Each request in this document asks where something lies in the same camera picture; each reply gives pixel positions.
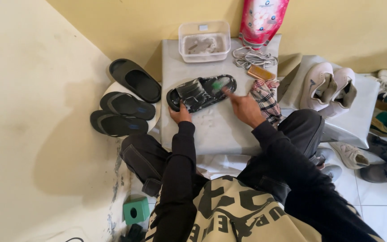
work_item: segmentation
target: detergent pouch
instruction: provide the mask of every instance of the detergent pouch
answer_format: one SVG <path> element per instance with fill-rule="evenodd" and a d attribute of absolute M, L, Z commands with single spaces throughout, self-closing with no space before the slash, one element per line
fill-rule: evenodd
<path fill-rule="evenodd" d="M 244 0 L 239 38 L 244 46 L 259 50 L 282 25 L 289 0 Z"/>

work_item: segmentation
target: wooden brush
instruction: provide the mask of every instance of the wooden brush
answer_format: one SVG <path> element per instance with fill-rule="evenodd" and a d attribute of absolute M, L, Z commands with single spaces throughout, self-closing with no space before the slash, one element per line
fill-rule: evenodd
<path fill-rule="evenodd" d="M 274 80 L 276 78 L 275 74 L 265 69 L 262 69 L 257 65 L 251 65 L 249 70 L 247 71 L 247 74 L 253 78 L 261 80 Z"/>

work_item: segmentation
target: green tissue box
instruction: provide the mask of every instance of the green tissue box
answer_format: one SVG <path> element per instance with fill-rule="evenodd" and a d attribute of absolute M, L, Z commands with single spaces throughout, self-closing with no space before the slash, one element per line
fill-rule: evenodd
<path fill-rule="evenodd" d="M 123 205 L 126 225 L 140 223 L 150 216 L 149 203 L 146 197 L 133 199 Z"/>

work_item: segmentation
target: clear plastic container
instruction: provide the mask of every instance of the clear plastic container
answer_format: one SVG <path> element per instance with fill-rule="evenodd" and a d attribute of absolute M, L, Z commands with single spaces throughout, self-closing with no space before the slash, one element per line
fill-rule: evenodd
<path fill-rule="evenodd" d="M 230 49 L 230 28 L 225 21 L 185 23 L 178 28 L 178 52 L 186 63 L 223 61 Z"/>

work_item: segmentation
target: wall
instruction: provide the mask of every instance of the wall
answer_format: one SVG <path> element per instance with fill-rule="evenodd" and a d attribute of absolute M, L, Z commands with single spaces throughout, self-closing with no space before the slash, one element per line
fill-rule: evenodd
<path fill-rule="evenodd" d="M 124 228 L 120 144 L 89 124 L 109 64 L 45 0 L 0 0 L 0 242 L 108 242 Z"/>
<path fill-rule="evenodd" d="M 238 36 L 243 0 L 48 0 L 106 56 L 161 79 L 162 39 L 184 22 L 224 19 Z M 387 69 L 387 1 L 291 0 L 280 55 L 317 54 L 359 73 Z"/>

